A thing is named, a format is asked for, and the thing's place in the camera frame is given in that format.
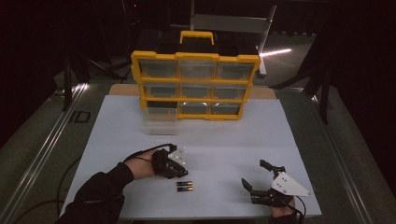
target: small black object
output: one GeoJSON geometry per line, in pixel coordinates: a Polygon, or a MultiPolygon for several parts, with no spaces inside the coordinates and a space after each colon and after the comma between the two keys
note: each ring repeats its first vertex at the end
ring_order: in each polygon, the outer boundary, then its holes
{"type": "Polygon", "coordinates": [[[177,146],[173,144],[163,144],[143,151],[138,151],[126,158],[125,161],[132,158],[138,158],[139,155],[154,149],[160,149],[152,154],[151,159],[151,166],[156,175],[161,175],[171,179],[174,177],[181,178],[189,173],[182,165],[168,158],[170,153],[177,150],[177,146]]]}
{"type": "MultiPolygon", "coordinates": [[[[286,172],[285,167],[276,167],[264,160],[260,160],[260,166],[270,172],[273,171],[275,177],[279,176],[279,172],[286,172]]],[[[244,189],[250,193],[251,202],[255,204],[285,207],[293,199],[293,196],[285,195],[274,189],[268,189],[267,191],[255,190],[244,178],[242,178],[242,185],[244,186],[244,189]]]]}

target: black sleeve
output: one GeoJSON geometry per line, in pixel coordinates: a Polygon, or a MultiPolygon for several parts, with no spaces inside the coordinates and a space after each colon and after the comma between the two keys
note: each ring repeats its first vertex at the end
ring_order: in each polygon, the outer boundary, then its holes
{"type": "Polygon", "coordinates": [[[56,223],[117,223],[124,203],[122,190],[133,180],[133,173],[122,162],[107,174],[93,175],[56,223]]]}
{"type": "Polygon", "coordinates": [[[297,223],[297,212],[283,217],[271,217],[271,224],[295,224],[297,223]]]}

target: organizer carrying handle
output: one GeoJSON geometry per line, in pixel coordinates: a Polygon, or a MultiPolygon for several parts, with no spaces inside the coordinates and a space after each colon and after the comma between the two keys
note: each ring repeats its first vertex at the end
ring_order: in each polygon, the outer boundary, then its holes
{"type": "Polygon", "coordinates": [[[205,31],[182,31],[180,34],[180,44],[183,43],[183,37],[195,37],[195,38],[210,38],[212,41],[212,45],[215,44],[213,40],[212,32],[205,32],[205,31]]]}

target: white table surface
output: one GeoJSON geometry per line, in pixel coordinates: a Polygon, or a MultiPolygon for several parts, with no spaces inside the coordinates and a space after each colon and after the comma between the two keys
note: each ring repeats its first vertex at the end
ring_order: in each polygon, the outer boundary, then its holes
{"type": "MultiPolygon", "coordinates": [[[[94,124],[65,204],[97,172],[108,172],[130,154],[172,143],[185,147],[182,178],[160,176],[138,180],[124,190],[120,218],[195,219],[254,218],[270,215],[266,206],[252,204],[242,186],[245,178],[254,189],[268,190],[273,174],[260,160],[285,166],[288,175],[305,188],[312,186],[295,144],[281,103],[250,99],[240,120],[177,121],[177,135],[147,135],[139,97],[107,96],[94,124]],[[193,182],[193,191],[177,192],[176,182],[193,182]]],[[[321,215],[315,197],[302,198],[308,217],[321,215]]],[[[299,200],[297,208],[303,211],[299,200]]]]}

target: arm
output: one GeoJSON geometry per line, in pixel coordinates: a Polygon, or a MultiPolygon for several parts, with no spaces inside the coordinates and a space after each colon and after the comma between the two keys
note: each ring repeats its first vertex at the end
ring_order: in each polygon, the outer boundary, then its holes
{"type": "MultiPolygon", "coordinates": [[[[292,199],[289,203],[290,206],[295,207],[295,201],[292,199]]],[[[271,212],[270,223],[274,224],[294,224],[297,223],[297,212],[288,207],[273,207],[269,206],[271,212]]]]}
{"type": "MultiPolygon", "coordinates": [[[[151,160],[155,150],[140,155],[151,160]]],[[[122,190],[133,180],[154,175],[151,162],[133,158],[108,173],[93,175],[77,192],[56,223],[117,223],[124,203],[122,190]]]]}

